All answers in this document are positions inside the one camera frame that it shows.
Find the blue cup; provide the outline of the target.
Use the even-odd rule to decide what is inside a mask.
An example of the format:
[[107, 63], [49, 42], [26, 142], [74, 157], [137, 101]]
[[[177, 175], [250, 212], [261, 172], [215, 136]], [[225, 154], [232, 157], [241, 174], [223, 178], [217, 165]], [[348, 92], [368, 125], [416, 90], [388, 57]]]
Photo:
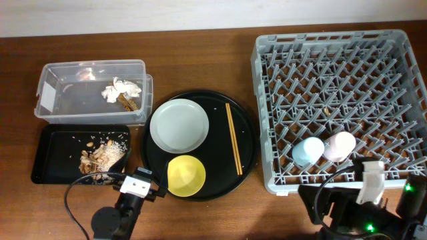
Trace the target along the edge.
[[324, 153], [324, 143], [317, 137], [308, 137], [292, 149], [292, 158], [299, 166], [314, 164]]

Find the white tissue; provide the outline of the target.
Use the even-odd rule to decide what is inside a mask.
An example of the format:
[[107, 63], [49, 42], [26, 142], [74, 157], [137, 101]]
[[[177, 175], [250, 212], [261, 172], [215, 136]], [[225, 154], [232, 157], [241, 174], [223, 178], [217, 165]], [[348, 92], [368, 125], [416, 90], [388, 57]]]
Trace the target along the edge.
[[108, 85], [102, 92], [101, 95], [108, 103], [115, 103], [120, 95], [123, 95], [126, 99], [139, 97], [142, 89], [139, 88], [135, 83], [127, 80], [119, 80], [118, 77], [113, 78], [113, 84]]

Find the grey plate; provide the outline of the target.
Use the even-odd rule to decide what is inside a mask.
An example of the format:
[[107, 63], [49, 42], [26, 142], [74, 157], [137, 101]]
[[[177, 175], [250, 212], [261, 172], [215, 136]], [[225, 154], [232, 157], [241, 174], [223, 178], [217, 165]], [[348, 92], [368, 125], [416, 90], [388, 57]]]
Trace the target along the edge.
[[189, 99], [172, 99], [153, 113], [149, 131], [154, 143], [168, 153], [197, 149], [206, 139], [209, 119], [201, 105]]

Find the gold brown snack wrapper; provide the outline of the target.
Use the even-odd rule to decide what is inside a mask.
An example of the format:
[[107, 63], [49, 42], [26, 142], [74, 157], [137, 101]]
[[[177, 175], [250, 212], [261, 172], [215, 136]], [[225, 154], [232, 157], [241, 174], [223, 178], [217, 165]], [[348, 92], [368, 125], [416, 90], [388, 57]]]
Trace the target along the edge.
[[133, 98], [129, 97], [125, 93], [120, 93], [117, 97], [117, 100], [127, 111], [137, 111], [139, 109]]

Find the yellow bowl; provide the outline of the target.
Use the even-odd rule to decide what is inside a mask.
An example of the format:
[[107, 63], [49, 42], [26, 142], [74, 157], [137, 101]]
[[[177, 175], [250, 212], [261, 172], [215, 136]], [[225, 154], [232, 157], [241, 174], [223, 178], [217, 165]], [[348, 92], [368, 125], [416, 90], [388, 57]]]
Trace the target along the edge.
[[168, 191], [178, 197], [196, 194], [206, 178], [202, 162], [191, 155], [180, 155], [168, 163]]

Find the pink cup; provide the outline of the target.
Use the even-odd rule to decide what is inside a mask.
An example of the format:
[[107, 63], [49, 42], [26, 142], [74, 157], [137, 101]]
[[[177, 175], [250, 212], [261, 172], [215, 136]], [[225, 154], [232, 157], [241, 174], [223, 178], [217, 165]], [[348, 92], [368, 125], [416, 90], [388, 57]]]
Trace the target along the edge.
[[345, 160], [356, 146], [356, 138], [349, 132], [341, 131], [325, 140], [323, 156], [335, 163]]

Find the wooden chopstick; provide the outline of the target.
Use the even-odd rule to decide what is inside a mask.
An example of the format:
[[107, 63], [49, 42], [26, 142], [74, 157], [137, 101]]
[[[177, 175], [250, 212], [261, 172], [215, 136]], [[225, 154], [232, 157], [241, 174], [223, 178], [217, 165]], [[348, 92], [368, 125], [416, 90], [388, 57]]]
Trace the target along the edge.
[[234, 137], [234, 132], [233, 132], [233, 124], [232, 124], [232, 115], [231, 115], [230, 104], [226, 103], [225, 105], [226, 105], [226, 113], [227, 113], [227, 118], [228, 118], [229, 129], [230, 129], [230, 138], [231, 138], [231, 142], [232, 142], [232, 149], [233, 149], [233, 154], [234, 154], [236, 171], [237, 171], [237, 175], [240, 176], [240, 168], [238, 167], [238, 158], [237, 158], [237, 151], [236, 151], [236, 145], [235, 145], [235, 137]]
[[238, 151], [238, 143], [237, 143], [237, 139], [236, 139], [236, 132], [234, 129], [234, 122], [233, 122], [233, 118], [232, 118], [232, 124], [233, 124], [233, 132], [234, 132], [234, 137], [235, 137], [235, 145], [236, 145], [236, 151], [237, 151], [237, 158], [238, 158], [238, 167], [240, 168], [240, 176], [243, 174], [242, 171], [242, 166], [241, 166], [241, 162], [240, 162], [240, 154]]

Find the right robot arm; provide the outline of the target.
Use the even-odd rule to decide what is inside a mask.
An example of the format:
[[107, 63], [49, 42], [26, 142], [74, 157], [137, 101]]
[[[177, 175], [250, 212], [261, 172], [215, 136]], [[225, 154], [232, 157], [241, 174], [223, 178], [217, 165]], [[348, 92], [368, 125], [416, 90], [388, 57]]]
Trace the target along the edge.
[[[354, 172], [361, 189], [327, 187], [335, 177]], [[301, 185], [298, 193], [310, 221], [322, 228], [317, 239], [425, 239], [426, 177], [409, 174], [396, 214], [382, 203], [385, 189], [384, 163], [373, 157], [359, 157], [318, 187]]]

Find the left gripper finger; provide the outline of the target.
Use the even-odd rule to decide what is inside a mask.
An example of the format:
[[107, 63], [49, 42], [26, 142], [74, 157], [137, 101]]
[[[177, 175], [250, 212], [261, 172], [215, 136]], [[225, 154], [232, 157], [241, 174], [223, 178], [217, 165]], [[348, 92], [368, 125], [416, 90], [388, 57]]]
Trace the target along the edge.
[[163, 169], [161, 181], [159, 184], [159, 195], [166, 195], [166, 193], [168, 192], [168, 176], [167, 176], [168, 166], [169, 166], [169, 161], [166, 162], [165, 167]]
[[130, 154], [131, 150], [126, 151], [124, 155], [109, 168], [109, 172], [121, 173], [127, 165]]

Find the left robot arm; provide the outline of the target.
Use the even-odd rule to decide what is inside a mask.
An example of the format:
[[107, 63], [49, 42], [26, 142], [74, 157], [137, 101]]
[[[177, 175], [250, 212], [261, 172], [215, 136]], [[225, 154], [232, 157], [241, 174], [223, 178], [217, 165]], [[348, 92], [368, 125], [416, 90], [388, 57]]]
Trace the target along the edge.
[[133, 233], [137, 219], [146, 201], [154, 202], [158, 197], [164, 198], [168, 188], [169, 161], [163, 168], [159, 187], [153, 189], [153, 173], [142, 167], [137, 168], [132, 175], [109, 172], [110, 177], [116, 177], [113, 185], [119, 191], [119, 197], [113, 207], [102, 207], [91, 219], [94, 239], [129, 239]]

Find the food scraps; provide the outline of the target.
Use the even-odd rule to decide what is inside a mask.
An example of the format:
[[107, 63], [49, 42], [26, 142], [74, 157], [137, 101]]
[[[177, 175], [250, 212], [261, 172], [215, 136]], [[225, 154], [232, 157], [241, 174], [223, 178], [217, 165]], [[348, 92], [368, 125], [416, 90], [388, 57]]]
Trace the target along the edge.
[[109, 168], [130, 150], [127, 131], [72, 133], [66, 140], [65, 168], [76, 178], [90, 174], [88, 184], [109, 185]]

